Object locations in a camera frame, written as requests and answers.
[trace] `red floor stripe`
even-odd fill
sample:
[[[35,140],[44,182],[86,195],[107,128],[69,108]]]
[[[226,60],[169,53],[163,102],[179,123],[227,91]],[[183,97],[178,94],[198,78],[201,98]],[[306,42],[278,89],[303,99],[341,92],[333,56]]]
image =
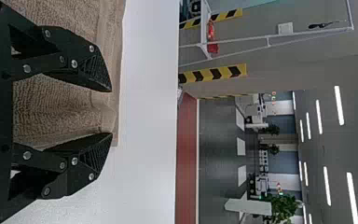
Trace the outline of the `red floor stripe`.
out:
[[[177,127],[175,224],[196,224],[197,100],[186,93]]]

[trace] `gray floor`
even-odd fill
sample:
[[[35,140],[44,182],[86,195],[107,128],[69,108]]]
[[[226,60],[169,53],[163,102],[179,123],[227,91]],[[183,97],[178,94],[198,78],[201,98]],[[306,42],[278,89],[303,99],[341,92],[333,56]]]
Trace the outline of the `gray floor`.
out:
[[[246,157],[237,155],[237,137],[245,140]],[[239,213],[228,212],[228,198],[240,198],[247,182],[238,187],[238,168],[256,171],[257,136],[236,124],[234,98],[200,101],[200,224],[238,224]]]
[[[308,187],[303,198],[313,223],[352,224],[347,172],[352,172],[358,206],[358,74],[356,83],[346,80],[340,86],[346,124],[339,126],[334,88],[296,91],[296,125],[304,123],[305,143],[299,145],[299,158],[309,169]],[[319,135],[315,100],[320,100],[324,133]],[[311,140],[307,137],[306,113],[310,113]],[[332,206],[326,203],[323,167],[328,167]]]

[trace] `white wall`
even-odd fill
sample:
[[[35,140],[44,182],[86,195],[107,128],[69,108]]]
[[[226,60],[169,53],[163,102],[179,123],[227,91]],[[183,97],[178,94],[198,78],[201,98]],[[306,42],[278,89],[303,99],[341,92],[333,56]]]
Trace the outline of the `white wall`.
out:
[[[266,102],[268,116],[295,114],[295,110],[293,109],[293,101],[292,100],[275,101],[273,103]]]
[[[176,1],[127,1],[119,147],[95,183],[6,224],[174,223],[178,18]]]
[[[269,187],[277,189],[277,183],[281,183],[282,189],[301,191],[299,175],[268,174]]]

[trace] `yellow and black hazard stripe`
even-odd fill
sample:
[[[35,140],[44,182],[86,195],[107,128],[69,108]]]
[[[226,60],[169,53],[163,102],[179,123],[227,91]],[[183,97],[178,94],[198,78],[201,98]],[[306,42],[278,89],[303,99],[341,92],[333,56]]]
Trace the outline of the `yellow and black hazard stripe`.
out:
[[[242,8],[237,8],[227,12],[220,12],[211,16],[212,21],[226,21],[243,15]],[[184,21],[179,24],[179,30],[190,29],[200,26],[201,18]]]
[[[179,74],[179,83],[204,82],[232,77],[246,77],[246,63],[231,66],[206,68]]]
[[[245,96],[248,94],[227,94],[227,95],[220,95],[220,96],[212,96],[212,97],[199,97],[200,100],[216,100],[216,99],[225,99],[228,97],[236,97],[236,96]]]

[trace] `potted plant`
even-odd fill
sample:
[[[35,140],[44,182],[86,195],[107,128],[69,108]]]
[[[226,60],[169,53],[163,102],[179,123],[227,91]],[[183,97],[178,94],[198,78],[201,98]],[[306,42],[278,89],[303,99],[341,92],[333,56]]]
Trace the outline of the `potted plant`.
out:
[[[281,129],[275,125],[275,124],[270,124],[267,128],[264,129],[260,129],[260,131],[258,131],[259,133],[269,133],[271,135],[279,135]]]
[[[297,208],[302,206],[302,203],[296,200],[295,196],[290,195],[272,195],[269,194],[266,198],[267,202],[271,202],[272,216],[266,218],[271,224],[291,224],[290,219],[295,215]]]
[[[272,144],[272,145],[259,144],[258,149],[259,150],[267,150],[267,151],[269,151],[269,153],[271,153],[274,156],[280,152],[279,147],[275,144]]]
[[[279,147],[275,144],[272,144],[271,146],[269,146],[268,151],[269,151],[269,153],[271,153],[274,156],[280,152]]]

